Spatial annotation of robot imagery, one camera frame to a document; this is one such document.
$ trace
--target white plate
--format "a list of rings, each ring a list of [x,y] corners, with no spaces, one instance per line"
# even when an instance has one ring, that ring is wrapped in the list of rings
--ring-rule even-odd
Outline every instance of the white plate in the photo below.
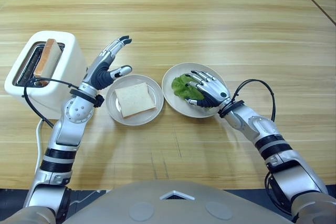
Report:
[[[205,65],[191,62],[175,65],[166,72],[162,79],[162,91],[167,103],[177,112],[191,118],[207,118],[215,115],[218,112],[218,108],[205,109],[191,105],[174,94],[174,90],[172,89],[173,80],[184,73],[190,73],[191,70],[206,71],[224,83],[216,71]]]
[[[123,118],[115,89],[132,86],[141,82],[147,83],[148,94],[151,96],[156,108],[130,116],[129,118]],[[116,80],[110,86],[110,89],[106,95],[106,106],[109,115],[117,122],[130,126],[142,125],[152,121],[162,110],[163,93],[160,86],[153,79],[139,74],[132,74]]]

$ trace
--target robot finger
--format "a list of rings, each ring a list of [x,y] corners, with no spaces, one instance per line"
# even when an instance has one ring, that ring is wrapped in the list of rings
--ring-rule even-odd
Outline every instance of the robot finger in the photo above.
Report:
[[[197,81],[199,83],[202,83],[202,81],[204,81],[201,77],[199,77],[198,75],[196,75],[194,73],[186,73],[185,75],[193,78],[195,81]]]
[[[204,107],[204,108],[212,107],[210,100],[208,100],[207,98],[204,98],[202,100],[194,100],[194,99],[186,98],[185,101],[188,102],[189,104]]]
[[[129,74],[130,72],[132,72],[132,67],[129,65],[125,65],[125,66],[122,66],[120,68],[110,71],[110,75],[111,75],[111,78],[115,80],[116,78]]]
[[[201,77],[205,81],[211,81],[211,78],[209,76],[205,75],[204,73],[202,73],[201,71],[192,70],[191,73],[194,73],[194,74],[198,75],[199,77]]]
[[[116,44],[118,44],[120,41],[124,40],[124,39],[128,39],[130,36],[122,36],[119,39],[116,39],[115,41],[109,43],[102,52],[104,51],[110,51],[111,48],[113,48]]]
[[[196,83],[196,82],[193,82],[193,81],[190,81],[188,83],[186,83],[186,87],[187,86],[192,86],[194,88],[197,88],[197,90],[201,93],[207,93],[206,89],[205,89],[205,85],[206,85],[206,82],[204,82],[203,84],[200,84],[200,83]]]
[[[125,45],[132,42],[132,39],[124,39],[116,43],[113,47],[110,47],[108,49],[108,52],[111,52],[112,55],[116,55],[121,48],[123,48]]]
[[[197,105],[197,100],[186,98],[185,101],[192,105]]]
[[[215,80],[217,80],[214,76],[212,76],[210,73],[208,73],[208,72],[204,72],[204,71],[202,71],[202,73],[204,74],[204,75],[206,75],[206,76],[208,76],[211,80],[213,80],[213,81],[215,81]]]

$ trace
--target lettuce leaf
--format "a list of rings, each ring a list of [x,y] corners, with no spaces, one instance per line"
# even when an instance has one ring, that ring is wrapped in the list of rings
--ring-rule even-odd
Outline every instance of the lettuce leaf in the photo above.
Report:
[[[196,88],[192,86],[185,86],[186,83],[190,81],[195,81],[193,78],[188,77],[186,75],[181,75],[180,77],[176,77],[172,82],[172,89],[174,90],[174,94],[182,99],[190,98],[190,99],[204,99],[202,93],[200,93]]]

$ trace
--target bread slice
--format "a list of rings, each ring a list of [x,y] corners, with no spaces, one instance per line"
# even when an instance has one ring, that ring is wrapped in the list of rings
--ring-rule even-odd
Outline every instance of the bread slice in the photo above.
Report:
[[[155,104],[148,94],[148,87],[145,82],[116,89],[115,92],[123,118],[128,118],[140,112],[155,108]]]
[[[58,60],[62,54],[61,49],[59,48],[57,42],[54,39],[48,39],[42,54],[41,58],[34,70],[34,76],[51,78],[58,63]],[[43,86],[46,86],[48,81],[40,81]]]

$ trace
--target robotic hand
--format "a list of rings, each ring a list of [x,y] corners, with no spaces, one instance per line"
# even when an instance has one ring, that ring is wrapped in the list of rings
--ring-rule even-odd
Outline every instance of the robotic hand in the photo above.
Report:
[[[204,100],[186,99],[202,107],[219,107],[219,116],[241,131],[259,150],[269,170],[268,180],[280,207],[291,211],[297,223],[335,223],[336,199],[300,154],[290,147],[277,130],[276,124],[258,115],[243,101],[231,100],[226,86],[207,72],[186,73],[189,82]]]
[[[186,101],[188,103],[206,108],[218,106],[221,109],[231,101],[230,92],[226,86],[211,74],[192,70],[191,73],[186,73],[185,75],[196,81],[190,81],[186,86],[190,85],[197,88],[204,96],[202,100],[187,98]]]

